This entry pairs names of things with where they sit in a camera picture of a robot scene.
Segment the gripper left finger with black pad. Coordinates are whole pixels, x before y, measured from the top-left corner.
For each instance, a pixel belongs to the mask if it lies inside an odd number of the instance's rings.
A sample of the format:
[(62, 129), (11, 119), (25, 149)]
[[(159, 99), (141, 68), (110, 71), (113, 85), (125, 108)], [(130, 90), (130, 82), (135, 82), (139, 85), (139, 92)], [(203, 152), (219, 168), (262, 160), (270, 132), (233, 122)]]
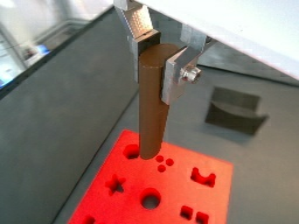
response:
[(127, 40), (135, 63), (135, 81), (139, 81), (139, 56), (151, 46), (161, 43), (161, 32), (154, 28), (146, 5), (135, 0), (114, 0), (117, 13), (126, 28)]

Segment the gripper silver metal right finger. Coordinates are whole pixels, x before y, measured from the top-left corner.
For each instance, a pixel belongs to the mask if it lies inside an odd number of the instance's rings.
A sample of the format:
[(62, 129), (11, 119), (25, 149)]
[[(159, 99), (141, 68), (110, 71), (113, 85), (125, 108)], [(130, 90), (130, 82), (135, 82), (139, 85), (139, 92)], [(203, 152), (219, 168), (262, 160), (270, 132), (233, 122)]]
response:
[(217, 40), (190, 27), (182, 26), (182, 42), (186, 47), (166, 61), (163, 73), (162, 100), (167, 105), (183, 95), (186, 83), (197, 83), (202, 70), (197, 67), (199, 57), (217, 43)]

